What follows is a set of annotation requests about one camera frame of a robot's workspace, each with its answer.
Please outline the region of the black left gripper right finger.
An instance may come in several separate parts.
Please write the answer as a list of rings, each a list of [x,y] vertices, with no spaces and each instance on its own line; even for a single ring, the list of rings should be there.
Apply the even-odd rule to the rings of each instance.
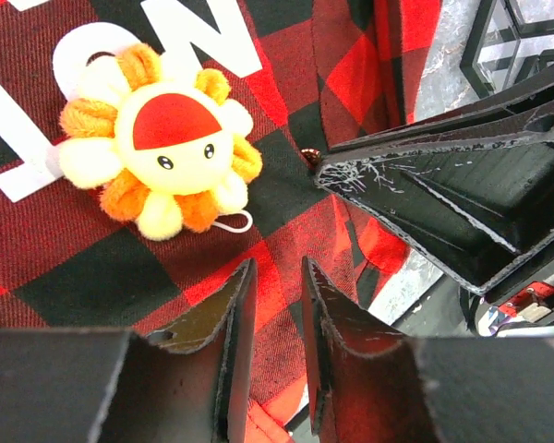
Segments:
[[[302,260],[309,419],[322,442],[437,442],[405,336]]]

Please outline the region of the red black plaid shirt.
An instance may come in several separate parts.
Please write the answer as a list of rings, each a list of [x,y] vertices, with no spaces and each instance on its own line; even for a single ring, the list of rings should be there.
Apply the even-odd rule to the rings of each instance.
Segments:
[[[316,187],[303,151],[412,122],[437,1],[0,1],[0,328],[159,328],[258,264],[249,442],[287,442],[307,384],[300,264],[311,256],[361,306],[407,246]],[[38,163],[78,69],[142,41],[221,69],[253,116],[261,176],[246,233],[165,242],[112,221],[96,192]]]

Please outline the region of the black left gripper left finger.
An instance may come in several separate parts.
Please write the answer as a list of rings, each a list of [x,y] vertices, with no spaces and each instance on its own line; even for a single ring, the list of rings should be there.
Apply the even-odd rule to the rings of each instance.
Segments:
[[[204,301],[131,339],[97,441],[244,441],[257,286],[247,259]]]

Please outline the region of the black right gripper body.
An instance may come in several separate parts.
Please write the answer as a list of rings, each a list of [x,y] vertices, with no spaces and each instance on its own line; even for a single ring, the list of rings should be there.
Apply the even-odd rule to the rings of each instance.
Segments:
[[[480,337],[554,337],[554,260],[510,289],[501,301],[459,290],[465,329]]]

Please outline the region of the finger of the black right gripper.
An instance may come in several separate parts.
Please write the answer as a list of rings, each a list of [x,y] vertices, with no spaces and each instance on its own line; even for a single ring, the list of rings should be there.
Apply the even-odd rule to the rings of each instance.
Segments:
[[[493,124],[331,156],[316,184],[475,293],[554,259],[554,99]]]
[[[554,101],[554,64],[514,86],[460,108],[435,115],[414,124],[396,127],[334,146],[333,152],[452,131],[497,121]]]

